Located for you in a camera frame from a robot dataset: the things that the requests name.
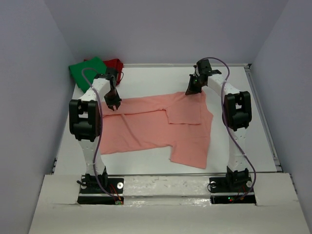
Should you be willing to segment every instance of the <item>white wall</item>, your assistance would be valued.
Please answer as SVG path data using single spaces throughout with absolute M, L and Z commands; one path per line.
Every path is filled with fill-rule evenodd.
M 251 63 L 287 0 L 45 0 L 78 60 Z
M 269 129 L 312 230 L 312 1 L 290 0 L 252 65 Z
M 26 234 L 67 116 L 73 56 L 43 0 L 0 7 L 0 233 Z

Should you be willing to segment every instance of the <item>white platform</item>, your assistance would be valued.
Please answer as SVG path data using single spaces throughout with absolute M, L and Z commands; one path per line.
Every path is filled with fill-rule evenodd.
M 79 205 L 79 177 L 46 175 L 29 234 L 309 234 L 288 174 L 258 174 L 257 205 L 210 204 L 208 176 L 126 176 L 124 205 Z
M 224 67 L 214 67 L 226 75 Z M 242 91 L 249 91 L 249 85 L 243 67 L 231 67 L 229 82 Z M 117 87 L 121 98 L 134 98 L 185 91 L 189 74 L 193 67 L 152 67 L 124 68 L 124 78 Z M 210 88 L 204 87 L 207 94 L 207 107 L 214 115 L 211 142 L 207 157 L 207 168 L 198 169 L 170 162 L 170 147 L 142 150 L 127 153 L 102 155 L 110 175 L 155 175 L 155 174 L 201 174 L 224 173 L 229 158 L 229 138 L 221 120 L 220 97 Z M 73 98 L 82 96 L 82 91 L 75 87 Z M 258 172 L 275 172 L 273 155 L 261 123 L 254 97 L 252 95 L 253 119 L 246 136 L 246 153 Z M 82 150 L 69 132 L 68 120 L 65 126 L 56 175 L 81 175 L 85 173 Z

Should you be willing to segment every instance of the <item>purple cable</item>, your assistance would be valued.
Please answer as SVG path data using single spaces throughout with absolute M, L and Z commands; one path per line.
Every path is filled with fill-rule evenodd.
M 98 143 L 97 143 L 97 148 L 94 152 L 94 157 L 93 157 L 93 171 L 94 171 L 94 175 L 96 177 L 96 180 L 97 180 L 97 184 L 98 186 L 101 188 L 101 190 L 106 193 L 107 195 L 111 196 L 111 197 L 114 197 L 114 195 L 110 194 L 109 192 L 107 192 L 103 186 L 101 185 L 99 179 L 98 179 L 98 173 L 97 173 L 97 170 L 96 170 L 96 158 L 97 158 L 97 153 L 98 153 L 98 149 L 99 149 L 99 145 L 101 143 L 101 139 L 102 139 L 102 128 L 103 128 L 103 113 L 102 113 L 102 105 L 101 105 L 101 98 L 97 92 L 97 90 L 95 88 L 93 88 L 92 84 L 90 83 L 90 81 L 88 80 L 88 78 L 85 76 L 84 74 L 84 71 L 86 70 L 93 70 L 95 71 L 97 74 L 97 70 L 92 68 L 92 67 L 86 67 L 86 68 L 83 68 L 82 71 L 81 71 L 81 74 L 83 76 L 83 78 L 86 80 L 86 82 L 88 83 L 88 85 L 90 86 L 90 88 L 95 92 L 96 96 L 97 96 L 97 103 L 98 103 L 98 108 L 99 108 L 99 114 L 100 114 L 100 119 L 101 119 L 101 127 L 100 127 L 100 134 L 99 134 L 99 138 L 98 138 Z
M 223 84 L 222 84 L 222 88 L 221 88 L 222 118 L 223 118 L 224 122 L 226 122 L 225 110 L 224 110 L 224 106 L 223 106 L 223 103 L 224 103 L 224 96 L 223 96 L 223 94 L 224 94 L 224 86 L 225 86 L 225 84 L 226 84 L 226 82 L 227 82 L 227 80 L 228 80 L 228 78 L 229 78 L 229 76 L 230 76 L 230 68 L 229 68 L 229 66 L 228 66 L 224 61 L 220 60 L 219 58 L 215 58 L 215 57 L 205 57 L 205 58 L 202 58 L 201 60 L 207 60 L 207 59 L 215 59 L 215 60 L 218 60 L 218 61 L 222 62 L 223 65 L 224 65 L 224 66 L 227 68 L 227 70 L 228 70 L 228 74 L 227 74 L 227 76 L 225 77 L 225 80 L 224 80 L 224 82 L 223 82 Z M 236 140 L 234 139 L 234 136 L 232 136 L 232 134 L 231 134 L 231 132 L 230 132 L 229 126 L 225 125 L 225 127 L 226 127 L 226 130 L 228 131 L 228 134 L 229 134 L 230 138 L 231 138 L 232 141 L 235 143 L 235 145 L 238 147 L 238 149 L 240 150 L 240 152 L 242 153 L 242 155 L 244 156 L 244 158 L 247 160 L 247 162 L 249 163 L 249 165 L 250 165 L 251 168 L 253 169 L 253 173 L 254 173 L 253 184 L 251 185 L 250 189 L 249 189 L 244 195 L 240 196 L 239 198 L 237 198 L 237 199 L 235 200 L 235 201 L 238 201 L 238 200 L 244 198 L 248 193 L 250 193 L 250 192 L 253 190 L 254 184 L 255 184 L 255 181 L 256 181 L 257 176 L 256 176 L 256 171 L 255 171 L 255 168 L 254 168 L 253 164 L 249 161 L 249 159 L 248 159 L 248 157 L 246 156 L 244 150 L 243 150 L 243 149 L 240 147 L 240 145 L 236 142 Z

